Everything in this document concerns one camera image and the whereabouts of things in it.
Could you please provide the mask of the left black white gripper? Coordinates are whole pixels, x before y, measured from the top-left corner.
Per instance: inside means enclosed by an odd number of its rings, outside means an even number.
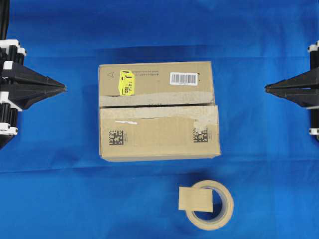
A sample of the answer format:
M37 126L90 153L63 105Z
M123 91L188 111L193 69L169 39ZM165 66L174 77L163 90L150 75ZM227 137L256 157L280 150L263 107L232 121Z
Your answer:
M16 136L17 115L33 104L66 91L65 85L23 65L25 48L17 39L0 41L0 134ZM9 70L9 77L4 71ZM19 83L34 85L13 85Z

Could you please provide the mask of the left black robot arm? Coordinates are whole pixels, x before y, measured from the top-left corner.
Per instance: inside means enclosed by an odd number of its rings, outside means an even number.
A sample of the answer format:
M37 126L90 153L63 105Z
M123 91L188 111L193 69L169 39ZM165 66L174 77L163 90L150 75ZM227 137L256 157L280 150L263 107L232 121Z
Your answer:
M26 49L17 39L7 39L10 1L0 2L0 138L18 133L18 112L66 91L64 84L24 66Z

